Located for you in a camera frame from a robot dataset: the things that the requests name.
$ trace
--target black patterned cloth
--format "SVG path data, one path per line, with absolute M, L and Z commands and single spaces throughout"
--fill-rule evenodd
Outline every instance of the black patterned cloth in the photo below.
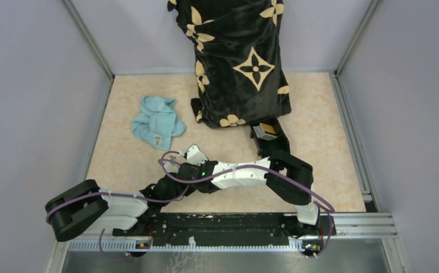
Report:
M 237 126 L 291 112 L 278 40 L 282 0 L 169 0 L 167 7 L 194 43 L 197 122 Z

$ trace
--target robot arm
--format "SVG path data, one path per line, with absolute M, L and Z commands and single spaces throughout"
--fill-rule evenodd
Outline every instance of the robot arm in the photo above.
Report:
M 258 168 L 244 168 L 242 166 L 261 166 L 274 171 L 287 169 L 286 176 L 311 189 L 313 183 L 313 168 L 308 163 L 291 156 L 282 150 L 273 151 L 271 156 L 249 163 L 212 162 L 200 151 L 197 145 L 192 145 L 184 155 L 188 166 L 182 164 L 178 169 L 178 177 L 184 180 L 193 180 L 200 177 L 217 175 L 220 172 L 232 169 L 232 172 L 214 177 L 210 182 L 198 183 L 196 188 L 203 193 L 212 193 L 220 189 L 237 186 L 268 186 L 283 200 L 294 205 L 297 211 L 298 222 L 315 225 L 318 221 L 319 208 L 311 201 L 311 196 L 292 186 L 268 171 Z
M 141 200 L 141 198 L 172 200 L 181 193 L 188 196 L 196 190 L 202 193 L 213 193 L 230 187 L 252 185 L 266 185 L 283 200 L 295 205 L 299 223 L 314 226 L 318 222 L 319 209 L 311 201 L 311 196 L 267 171 L 271 169 L 279 172 L 286 168 L 287 177 L 310 189 L 313 182 L 312 167 L 287 152 L 273 151 L 271 156 L 261 160 L 236 164 L 210 161 L 198 146 L 193 145 L 187 149 L 183 157 L 187 163 L 181 164 L 179 168 L 172 164 L 165 164 L 165 168 L 174 177 L 181 180 L 215 177 L 190 184 L 188 187 L 187 184 L 178 183 L 165 176 L 156 184 L 150 184 L 135 195 L 110 193 L 98 187 L 94 180 L 86 180 L 55 197 L 46 205 L 46 211 L 50 214 L 57 206 L 63 206 L 77 197 L 95 194 L 95 196 L 74 201 L 52 212 L 49 220 L 57 240 L 68 241 L 82 233 L 96 234 L 102 229 L 142 232 L 146 229 L 149 217 L 159 213 L 169 202 L 152 202 Z

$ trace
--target metal frame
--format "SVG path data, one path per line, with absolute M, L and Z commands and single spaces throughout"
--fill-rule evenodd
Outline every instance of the metal frame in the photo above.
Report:
M 63 4 L 65 9 L 67 10 L 68 14 L 72 18 L 75 26 L 77 27 L 77 30 L 82 35 L 82 38 L 87 43 L 88 48 L 90 49 L 90 52 L 93 54 L 93 57 L 99 64 L 99 66 L 102 68 L 102 70 L 105 72 L 107 77 L 109 77 L 110 80 L 113 80 L 115 75 L 110 70 L 110 66 L 107 63 L 107 60 L 105 59 L 104 55 L 100 51 L 99 47 L 93 40 L 92 35 L 90 34 L 90 31 L 88 31 L 87 26 L 83 22 L 82 18 L 80 17 L 79 12 L 75 8 L 75 5 L 73 5 L 71 0 L 60 0 L 60 2 Z
M 91 53 L 94 55 L 99 66 L 103 69 L 105 74 L 110 78 L 110 89 L 112 88 L 113 79 L 115 75 L 112 73 L 110 66 L 108 65 L 105 57 L 101 53 L 97 44 L 92 38 L 92 35 L 88 31 L 85 23 L 80 18 L 80 14 L 77 12 L 75 6 L 71 0 L 60 0 L 64 5 L 65 9 L 68 11 L 72 20 L 74 21 L 77 30 L 81 33 L 85 42 L 87 43 Z M 359 139 L 358 132 L 356 130 L 355 122 L 348 104 L 348 98 L 345 93 L 345 88 L 342 84 L 341 75 L 348 63 L 351 55 L 355 51 L 355 48 L 359 44 L 363 34 L 368 27 L 368 24 L 375 14 L 376 9 L 382 3 L 383 0 L 372 0 L 370 6 L 363 17 L 359 27 L 356 30 L 347 50 L 345 51 L 338 68 L 335 71 L 329 72 L 333 90 L 335 93 L 335 98 L 337 99 L 338 109 L 340 116 L 342 117 L 343 126 L 345 129 L 345 134 L 347 137 L 348 145 L 352 154 L 352 159 L 354 161 L 356 174 L 359 180 L 360 188 L 362 191 L 363 200 L 366 203 L 367 211 L 368 204 L 372 204 L 374 211 L 380 211 L 378 199 L 376 197 L 375 188 L 372 184 L 372 179 L 370 172 L 368 170 L 367 162 L 365 160 L 365 155 L 362 149 L 362 144 Z M 97 125 L 96 137 L 91 145 L 90 152 L 88 154 L 89 160 L 84 168 L 83 179 L 86 178 L 88 168 L 90 166 L 90 161 L 92 159 L 93 150 L 95 148 L 95 143 L 99 135 L 100 124 L 105 113 L 106 102 L 108 96 L 103 104 L 101 119 Z M 391 272 L 410 272 L 410 267 L 407 264 L 407 260 L 404 256 L 403 249 L 395 228 L 395 223 L 393 221 L 392 215 L 390 213 L 334 213 L 333 214 L 337 235 L 333 236 L 333 239 L 382 239 L 382 243 L 385 251 L 385 259 L 389 264 Z M 79 237 L 71 242 L 56 242 L 53 245 L 50 259 L 46 267 L 47 273 L 59 273 L 62 271 L 63 264 L 65 262 L 65 257 L 68 251 L 98 251 L 98 234 L 94 237 Z M 302 239 L 315 239 L 316 237 L 305 237 Z M 103 239 L 104 249 L 112 251 L 126 251 L 137 243 L 138 241 L 146 241 L 146 238 L 137 237 L 126 237 L 126 238 L 114 238 L 110 236 L 105 236 Z M 297 243 L 292 242 L 290 246 L 285 246 L 278 251 L 288 251 L 290 249 L 295 249 L 297 251 Z M 156 247 L 157 249 L 151 249 L 149 251 L 198 251 L 198 247 L 195 245 L 189 245 L 185 247 Z M 255 248 L 249 247 L 244 249 L 244 251 L 275 251 L 274 249 Z
M 331 239 L 385 239 L 393 240 L 397 238 L 397 229 L 393 223 L 390 213 L 333 213 L 337 234 Z M 97 237 L 99 235 L 86 235 L 71 241 L 68 251 L 99 251 Z M 150 249 L 137 249 L 136 245 L 147 242 L 147 237 L 112 237 L 106 235 L 102 239 L 104 251 L 120 252 L 262 252 L 262 251 L 291 251 L 299 250 L 299 243 L 302 240 L 318 239 L 318 236 L 303 236 L 300 239 L 290 239 L 286 246 L 224 246 L 208 247 L 196 246 L 191 241 L 187 246 L 152 246 Z

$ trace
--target cable tie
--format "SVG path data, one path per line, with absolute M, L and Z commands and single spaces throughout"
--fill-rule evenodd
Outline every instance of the cable tie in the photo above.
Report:
M 237 163 L 233 163 L 233 180 L 236 180 L 236 166 Z

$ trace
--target blue cloth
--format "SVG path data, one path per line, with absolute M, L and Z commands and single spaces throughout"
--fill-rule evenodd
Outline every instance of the blue cloth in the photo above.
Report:
M 173 111 L 175 99 L 143 96 L 141 113 L 132 122 L 132 133 L 152 147 L 168 151 L 171 138 L 178 137 L 186 125 Z

